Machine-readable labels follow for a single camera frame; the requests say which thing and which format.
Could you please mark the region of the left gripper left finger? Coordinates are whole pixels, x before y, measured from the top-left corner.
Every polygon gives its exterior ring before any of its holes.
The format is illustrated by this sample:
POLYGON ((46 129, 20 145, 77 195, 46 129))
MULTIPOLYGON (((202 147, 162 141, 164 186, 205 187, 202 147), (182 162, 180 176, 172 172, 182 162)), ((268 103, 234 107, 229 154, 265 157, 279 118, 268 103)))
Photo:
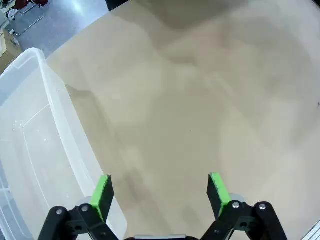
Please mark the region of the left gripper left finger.
POLYGON ((62 206, 50 209, 40 231, 39 240, 75 240, 87 234, 92 240, 116 240, 117 236, 107 225, 114 198, 110 175, 102 175, 90 203, 67 210, 62 206))

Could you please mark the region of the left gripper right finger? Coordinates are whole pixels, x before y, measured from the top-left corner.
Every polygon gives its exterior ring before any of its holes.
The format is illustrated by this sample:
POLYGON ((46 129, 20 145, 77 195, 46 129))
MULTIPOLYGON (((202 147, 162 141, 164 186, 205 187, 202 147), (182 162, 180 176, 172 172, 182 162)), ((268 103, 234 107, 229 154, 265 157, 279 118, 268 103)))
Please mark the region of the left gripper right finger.
POLYGON ((245 232, 250 240, 286 240, 287 236, 273 206, 267 201, 250 206, 232 200, 217 172, 208 174, 207 196, 215 221, 202 240, 229 240, 236 231, 245 232))

